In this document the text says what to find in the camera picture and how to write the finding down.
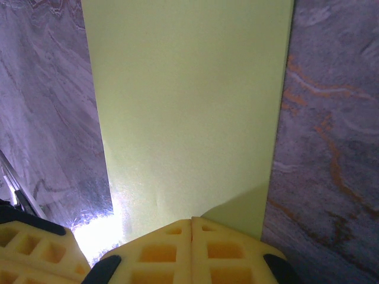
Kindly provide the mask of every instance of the marble wall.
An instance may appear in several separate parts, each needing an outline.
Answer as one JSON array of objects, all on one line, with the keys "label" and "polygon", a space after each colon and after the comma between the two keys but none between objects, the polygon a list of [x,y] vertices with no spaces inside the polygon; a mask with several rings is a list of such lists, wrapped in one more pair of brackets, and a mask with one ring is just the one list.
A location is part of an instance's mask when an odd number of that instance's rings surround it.
[{"label": "marble wall", "polygon": [[379,283],[379,1],[296,1],[263,240],[306,283]]},{"label": "marble wall", "polygon": [[0,133],[50,219],[111,211],[80,1],[0,0]]}]

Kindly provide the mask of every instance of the yellow foam block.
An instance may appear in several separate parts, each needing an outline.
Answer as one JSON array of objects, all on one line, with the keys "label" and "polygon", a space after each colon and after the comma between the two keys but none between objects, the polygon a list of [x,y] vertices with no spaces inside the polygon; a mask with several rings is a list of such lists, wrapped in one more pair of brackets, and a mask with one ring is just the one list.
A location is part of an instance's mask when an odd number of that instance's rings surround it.
[{"label": "yellow foam block", "polygon": [[192,218],[192,282],[277,284],[263,256],[285,259],[277,249],[200,217]]},{"label": "yellow foam block", "polygon": [[121,257],[109,284],[277,284],[266,254],[285,260],[267,244],[193,217],[116,248],[102,259]]},{"label": "yellow foam block", "polygon": [[122,258],[109,284],[191,283],[191,220],[180,220],[144,235],[111,255]]},{"label": "yellow foam block", "polygon": [[36,270],[30,266],[0,259],[1,284],[79,284],[60,276]]},{"label": "yellow foam block", "polygon": [[0,224],[0,259],[81,282],[90,266],[71,231],[65,230],[62,236],[19,221]]}]

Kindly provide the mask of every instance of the yellow-green panel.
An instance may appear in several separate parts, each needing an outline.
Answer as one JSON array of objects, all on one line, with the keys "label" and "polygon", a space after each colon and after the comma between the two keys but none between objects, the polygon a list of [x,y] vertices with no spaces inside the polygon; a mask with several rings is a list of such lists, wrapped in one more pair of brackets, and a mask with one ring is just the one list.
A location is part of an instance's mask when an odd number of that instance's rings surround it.
[{"label": "yellow-green panel", "polygon": [[225,210],[260,237],[292,0],[82,5],[125,240],[207,211],[223,222]]}]

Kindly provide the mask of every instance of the pale green board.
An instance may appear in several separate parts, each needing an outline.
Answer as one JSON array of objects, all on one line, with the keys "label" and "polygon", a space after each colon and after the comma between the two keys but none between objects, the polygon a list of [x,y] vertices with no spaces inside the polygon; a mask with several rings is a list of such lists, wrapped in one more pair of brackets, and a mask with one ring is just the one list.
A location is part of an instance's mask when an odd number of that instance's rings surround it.
[{"label": "pale green board", "polygon": [[82,2],[124,241],[207,211],[259,238],[292,1]]}]

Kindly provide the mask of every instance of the black foam edge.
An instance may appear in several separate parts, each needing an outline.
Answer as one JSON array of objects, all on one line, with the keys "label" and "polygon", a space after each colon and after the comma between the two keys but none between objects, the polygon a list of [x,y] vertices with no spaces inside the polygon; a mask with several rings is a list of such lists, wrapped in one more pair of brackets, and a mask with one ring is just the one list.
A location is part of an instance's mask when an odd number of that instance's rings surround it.
[{"label": "black foam edge", "polygon": [[5,224],[13,221],[19,221],[56,235],[66,234],[65,228],[61,225],[41,219],[37,216],[27,214],[20,210],[14,209],[11,206],[0,206],[0,224]]},{"label": "black foam edge", "polygon": [[108,284],[121,262],[121,256],[113,255],[100,260],[87,274],[82,284]]},{"label": "black foam edge", "polygon": [[278,284],[303,284],[288,261],[273,254],[263,256]]}]

